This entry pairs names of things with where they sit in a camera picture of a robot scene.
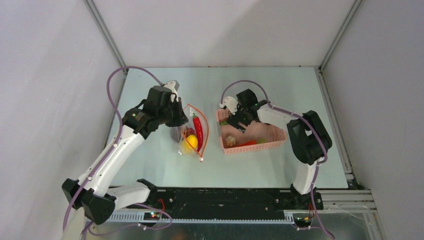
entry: clear plastic bag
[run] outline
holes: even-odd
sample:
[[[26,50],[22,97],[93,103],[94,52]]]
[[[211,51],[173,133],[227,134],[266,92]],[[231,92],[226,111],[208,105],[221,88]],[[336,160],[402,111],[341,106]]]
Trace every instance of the clear plastic bag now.
[[[183,110],[189,119],[188,123],[172,127],[171,138],[178,143],[179,154],[196,157],[203,162],[203,153],[209,138],[208,120],[199,109],[190,104],[187,104]]]

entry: yellow lemon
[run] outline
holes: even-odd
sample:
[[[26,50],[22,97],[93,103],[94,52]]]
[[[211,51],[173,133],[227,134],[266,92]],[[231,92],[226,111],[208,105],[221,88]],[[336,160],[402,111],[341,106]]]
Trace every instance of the yellow lemon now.
[[[198,138],[193,134],[188,136],[186,139],[183,139],[182,142],[179,144],[179,150],[184,155],[193,153],[197,148]]]

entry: robotic arm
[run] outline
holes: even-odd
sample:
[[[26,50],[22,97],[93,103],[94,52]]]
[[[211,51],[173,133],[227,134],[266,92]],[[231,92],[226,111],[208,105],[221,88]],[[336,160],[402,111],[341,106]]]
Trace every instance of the robotic arm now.
[[[221,108],[228,109],[231,112],[227,123],[243,133],[246,130],[244,126],[250,125],[252,121],[272,124],[287,131],[291,148],[299,160],[296,178],[291,190],[300,196],[309,197],[307,194],[310,192],[311,183],[314,181],[317,163],[323,160],[324,153],[315,136],[307,134],[307,131],[310,131],[308,126],[298,118],[272,109],[266,100],[258,101],[256,95],[250,89],[238,93],[236,97],[237,99],[227,96],[220,104]],[[325,150],[328,151],[333,143],[318,114],[310,110],[304,113],[303,117],[318,133]]]
[[[122,118],[122,134],[117,143],[116,136],[106,146],[95,162],[77,180],[66,179],[62,190],[69,202],[81,184],[87,179],[82,191],[73,204],[74,209],[83,208],[85,216],[95,224],[104,223],[118,209],[135,203],[143,203],[149,196],[149,188],[141,182],[133,185],[110,188],[112,179],[127,160],[128,156],[140,146],[145,139],[158,129],[159,125],[179,127],[189,120],[184,114],[181,99],[178,98],[177,81],[170,81],[163,86],[152,87],[147,99],[128,110]],[[95,166],[102,162],[94,175],[90,176]]]

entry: metal frame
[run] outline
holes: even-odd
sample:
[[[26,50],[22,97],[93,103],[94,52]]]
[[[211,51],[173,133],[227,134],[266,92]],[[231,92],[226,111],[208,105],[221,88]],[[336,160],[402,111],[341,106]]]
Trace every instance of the metal frame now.
[[[370,190],[358,190],[361,186],[358,184],[357,178],[355,178],[355,169],[352,167],[350,157],[348,154],[348,149],[345,144],[345,140],[342,135],[341,127],[339,125],[338,117],[334,104],[332,102],[328,86],[325,81],[325,75],[323,74],[324,69],[326,68],[329,60],[331,59],[334,50],[337,48],[340,40],[343,35],[346,33],[350,23],[352,22],[355,14],[357,13],[359,7],[363,0],[355,0],[346,15],[340,29],[338,30],[334,40],[331,43],[330,48],[327,50],[321,64],[314,67],[316,72],[316,77],[318,84],[324,99],[324,103],[327,109],[328,116],[330,118],[330,124],[335,135],[335,141],[338,145],[339,153],[343,161],[344,172],[346,174],[346,179],[349,184],[348,189],[343,190],[325,190],[318,189],[317,191],[321,193],[322,201],[324,205],[324,210],[319,210],[321,214],[363,214],[363,219],[367,223],[367,230],[371,240],[385,240],[387,239],[383,227],[381,224],[380,217],[377,212],[374,199],[372,197]],[[119,49],[112,38],[111,33],[109,32],[99,10],[94,3],[94,0],[84,0],[84,3],[87,6],[90,14],[93,17],[96,25],[98,26],[100,33],[104,37],[107,45],[109,46],[113,56],[117,60],[118,64],[123,67],[126,66],[125,61],[119,52]],[[125,84],[125,78],[122,81],[122,85],[119,91],[119,96],[117,102],[122,94],[123,86]],[[137,222],[140,219],[138,216],[139,213],[143,212],[141,209],[127,209],[124,208],[114,213],[114,217],[111,217],[108,222]],[[287,224],[291,223],[293,214],[306,213],[306,210],[285,210],[284,213],[288,217],[285,220],[278,221],[248,221],[248,222],[239,222],[239,223],[271,223],[271,224]],[[216,221],[201,221],[196,219],[177,219],[176,222],[181,223],[217,223]],[[222,223],[232,223],[237,221],[223,221]]]

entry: gray wall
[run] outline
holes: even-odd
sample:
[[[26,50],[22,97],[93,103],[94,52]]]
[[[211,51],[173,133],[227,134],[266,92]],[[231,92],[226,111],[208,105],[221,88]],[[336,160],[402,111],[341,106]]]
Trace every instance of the gray wall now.
[[[60,239],[61,185],[104,146],[118,64],[81,0],[2,0],[0,19],[0,239]]]
[[[424,1],[364,1],[325,77],[388,239],[422,239]]]

